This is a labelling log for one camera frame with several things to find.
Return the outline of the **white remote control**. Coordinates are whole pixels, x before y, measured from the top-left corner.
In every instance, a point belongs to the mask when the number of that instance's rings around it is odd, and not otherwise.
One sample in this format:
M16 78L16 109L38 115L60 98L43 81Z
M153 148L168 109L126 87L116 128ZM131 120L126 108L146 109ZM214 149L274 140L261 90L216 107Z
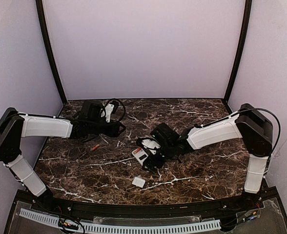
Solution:
M131 154L133 157L136 158L136 160L140 163L140 165L143 165L144 161L147 159L151 151L149 149L141 148L142 150L138 152L137 154L134 154L134 152L137 150L133 150Z

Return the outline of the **white battery cover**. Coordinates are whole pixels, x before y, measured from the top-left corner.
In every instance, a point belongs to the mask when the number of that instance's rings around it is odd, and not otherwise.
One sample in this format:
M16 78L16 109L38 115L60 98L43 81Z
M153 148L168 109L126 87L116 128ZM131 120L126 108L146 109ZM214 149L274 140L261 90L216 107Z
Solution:
M133 181L132 181L132 185L139 187L139 188L143 188L145 185L146 181L140 177L134 177Z

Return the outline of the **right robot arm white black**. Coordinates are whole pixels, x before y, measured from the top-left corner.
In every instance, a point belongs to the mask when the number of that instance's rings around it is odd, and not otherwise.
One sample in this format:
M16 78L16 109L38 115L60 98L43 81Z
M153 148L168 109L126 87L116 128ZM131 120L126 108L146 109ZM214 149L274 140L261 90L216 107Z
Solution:
M208 124L194 125L181 134L167 124L159 124L150 137L139 138L136 144L144 150L143 168L154 171L169 159L178 159L205 146L240 138L249 153L244 192L256 194L261 188L270 158L278 141L273 140L273 124L262 113L272 112L255 108L248 103L241 108Z

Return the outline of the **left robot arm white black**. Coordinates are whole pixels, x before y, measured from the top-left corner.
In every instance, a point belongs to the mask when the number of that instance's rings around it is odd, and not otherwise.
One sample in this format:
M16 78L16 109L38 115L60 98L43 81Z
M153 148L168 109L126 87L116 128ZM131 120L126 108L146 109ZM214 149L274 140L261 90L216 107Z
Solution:
M122 124L126 113L112 120L124 104L110 99L106 104L87 100L72 118L44 116L6 109L0 119L0 162L36 197L51 195L47 185L22 155L21 139L26 137L59 137L89 141L99 135L118 137L126 130Z

